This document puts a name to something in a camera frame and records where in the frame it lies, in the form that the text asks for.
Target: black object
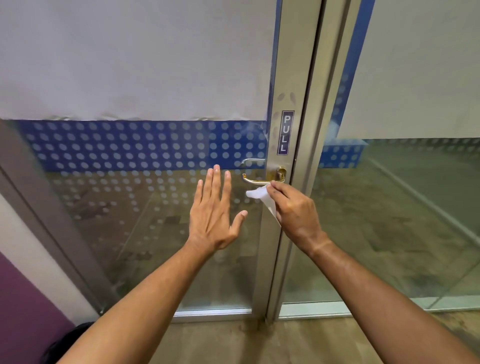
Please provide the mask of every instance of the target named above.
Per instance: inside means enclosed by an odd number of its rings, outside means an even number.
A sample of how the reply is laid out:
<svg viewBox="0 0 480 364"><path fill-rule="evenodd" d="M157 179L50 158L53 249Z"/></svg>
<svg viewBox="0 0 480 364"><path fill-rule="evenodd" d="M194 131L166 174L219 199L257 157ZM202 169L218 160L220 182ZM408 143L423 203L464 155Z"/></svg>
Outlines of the black object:
<svg viewBox="0 0 480 364"><path fill-rule="evenodd" d="M63 338L51 344L42 355L40 364L55 364L72 347L81 335L92 326L93 322L86 322L78 325L72 331L65 334Z"/></svg>

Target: person's right hand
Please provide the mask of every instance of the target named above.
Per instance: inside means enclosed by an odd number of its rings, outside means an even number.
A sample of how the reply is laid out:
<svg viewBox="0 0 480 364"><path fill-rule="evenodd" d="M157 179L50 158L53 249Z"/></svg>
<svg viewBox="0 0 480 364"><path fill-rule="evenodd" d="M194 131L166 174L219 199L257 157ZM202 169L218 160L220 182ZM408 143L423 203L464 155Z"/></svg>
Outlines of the person's right hand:
<svg viewBox="0 0 480 364"><path fill-rule="evenodd" d="M272 181L267 186L276 204L276 217L285 234L305 254L311 255L324 243L331 243L318 222L317 210L311 198L288 184Z"/></svg>

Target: forearm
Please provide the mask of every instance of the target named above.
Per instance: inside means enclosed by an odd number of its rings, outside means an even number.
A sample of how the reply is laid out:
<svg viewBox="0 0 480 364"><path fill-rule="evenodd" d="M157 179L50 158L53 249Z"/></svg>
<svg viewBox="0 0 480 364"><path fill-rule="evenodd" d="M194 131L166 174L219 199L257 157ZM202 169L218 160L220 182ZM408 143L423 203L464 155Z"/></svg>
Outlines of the forearm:
<svg viewBox="0 0 480 364"><path fill-rule="evenodd" d="M99 318L60 363L148 363L209 255L185 244Z"/></svg>
<svg viewBox="0 0 480 364"><path fill-rule="evenodd" d="M344 300L385 364L480 363L454 335L326 235L310 258Z"/></svg>

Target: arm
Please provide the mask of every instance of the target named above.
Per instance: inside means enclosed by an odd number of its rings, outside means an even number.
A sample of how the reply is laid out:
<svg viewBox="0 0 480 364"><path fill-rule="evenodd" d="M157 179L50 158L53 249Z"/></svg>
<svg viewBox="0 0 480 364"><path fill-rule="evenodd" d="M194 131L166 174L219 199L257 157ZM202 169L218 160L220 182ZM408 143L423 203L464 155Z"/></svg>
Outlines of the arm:
<svg viewBox="0 0 480 364"><path fill-rule="evenodd" d="M60 364L148 363L185 292L205 261L239 234L247 211L230 226L230 172L220 200L220 167L198 181L190 210L190 235L167 262L100 317L68 350Z"/></svg>
<svg viewBox="0 0 480 364"><path fill-rule="evenodd" d="M385 364L480 363L433 317L338 248L311 199L279 182L267 189L285 234L332 283Z"/></svg>

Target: white tissue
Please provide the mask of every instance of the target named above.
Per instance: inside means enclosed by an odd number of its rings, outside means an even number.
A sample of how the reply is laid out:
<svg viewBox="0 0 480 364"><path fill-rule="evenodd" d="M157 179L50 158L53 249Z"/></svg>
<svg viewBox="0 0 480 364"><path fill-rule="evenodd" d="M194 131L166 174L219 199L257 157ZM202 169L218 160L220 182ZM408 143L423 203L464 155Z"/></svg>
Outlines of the white tissue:
<svg viewBox="0 0 480 364"><path fill-rule="evenodd" d="M272 198L268 194L267 186L268 184L262 187L258 187L256 190L247 191L246 195L250 198L260 199L265 204L265 206L267 206L268 211L270 211L276 219L275 201L272 200Z"/></svg>

